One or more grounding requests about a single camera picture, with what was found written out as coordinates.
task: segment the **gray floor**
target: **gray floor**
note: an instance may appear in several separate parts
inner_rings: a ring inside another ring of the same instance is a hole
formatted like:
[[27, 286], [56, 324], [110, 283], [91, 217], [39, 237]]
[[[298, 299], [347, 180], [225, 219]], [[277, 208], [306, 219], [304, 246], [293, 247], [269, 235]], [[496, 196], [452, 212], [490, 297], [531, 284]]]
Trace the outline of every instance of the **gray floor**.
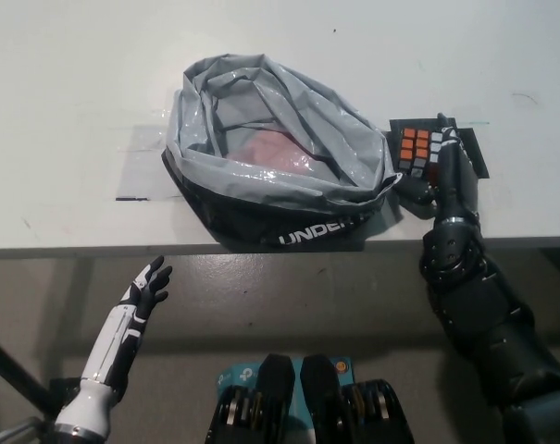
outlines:
[[[495, 252], [560, 357], [560, 274], [538, 252]], [[174, 257], [112, 443], [198, 443], [215, 377], [268, 352], [354, 358], [395, 387], [418, 444], [499, 443], [496, 413], [457, 358], [404, 253]], [[0, 342], [42, 381], [76, 376], [111, 305], [150, 258], [0, 261]], [[35, 411], [0, 379], [0, 428]]]

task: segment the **black rod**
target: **black rod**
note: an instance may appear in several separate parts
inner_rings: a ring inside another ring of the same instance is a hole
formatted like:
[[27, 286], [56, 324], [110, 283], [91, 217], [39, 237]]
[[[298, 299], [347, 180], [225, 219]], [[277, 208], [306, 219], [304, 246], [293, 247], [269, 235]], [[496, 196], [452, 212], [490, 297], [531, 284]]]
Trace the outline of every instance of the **black rod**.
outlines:
[[57, 417], [61, 406], [56, 398], [1, 347], [0, 376], [43, 414]]

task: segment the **gray plastic bag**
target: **gray plastic bag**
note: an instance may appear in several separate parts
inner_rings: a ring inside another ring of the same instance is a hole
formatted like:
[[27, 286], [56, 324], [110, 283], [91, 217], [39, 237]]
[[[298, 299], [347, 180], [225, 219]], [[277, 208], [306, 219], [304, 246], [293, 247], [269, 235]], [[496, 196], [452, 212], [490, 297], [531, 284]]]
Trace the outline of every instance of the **gray plastic bag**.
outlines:
[[222, 55], [189, 67], [163, 158], [202, 220], [241, 238], [207, 220], [211, 205], [303, 223], [366, 220], [397, 178], [377, 127], [332, 89], [266, 55]]

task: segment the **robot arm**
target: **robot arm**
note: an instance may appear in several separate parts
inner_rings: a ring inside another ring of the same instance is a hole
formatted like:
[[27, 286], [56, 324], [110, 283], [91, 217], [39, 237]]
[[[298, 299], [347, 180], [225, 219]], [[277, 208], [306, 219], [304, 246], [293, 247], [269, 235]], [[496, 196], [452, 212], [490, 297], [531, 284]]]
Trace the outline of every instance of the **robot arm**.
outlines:
[[142, 343], [148, 318], [164, 301], [172, 267], [158, 257], [133, 280], [106, 319], [81, 376], [80, 392], [56, 419], [57, 442], [105, 442], [109, 413], [125, 394], [128, 373]]
[[506, 442], [560, 444], [560, 363], [485, 255], [477, 177], [454, 129], [442, 133], [437, 214], [420, 261], [430, 303], [456, 350], [476, 366], [488, 403], [501, 410]]

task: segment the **white robotic hand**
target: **white robotic hand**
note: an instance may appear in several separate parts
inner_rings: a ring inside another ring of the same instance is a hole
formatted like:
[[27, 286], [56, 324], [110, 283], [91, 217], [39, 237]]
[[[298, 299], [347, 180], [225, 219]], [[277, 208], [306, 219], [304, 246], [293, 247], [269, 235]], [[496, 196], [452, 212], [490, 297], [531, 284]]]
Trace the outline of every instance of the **white robotic hand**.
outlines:
[[142, 270], [111, 310], [82, 372], [80, 392], [56, 419], [57, 442], [106, 441], [111, 408], [125, 394], [148, 318], [168, 296], [162, 289], [169, 283], [172, 267], [156, 272], [164, 261], [160, 256]]

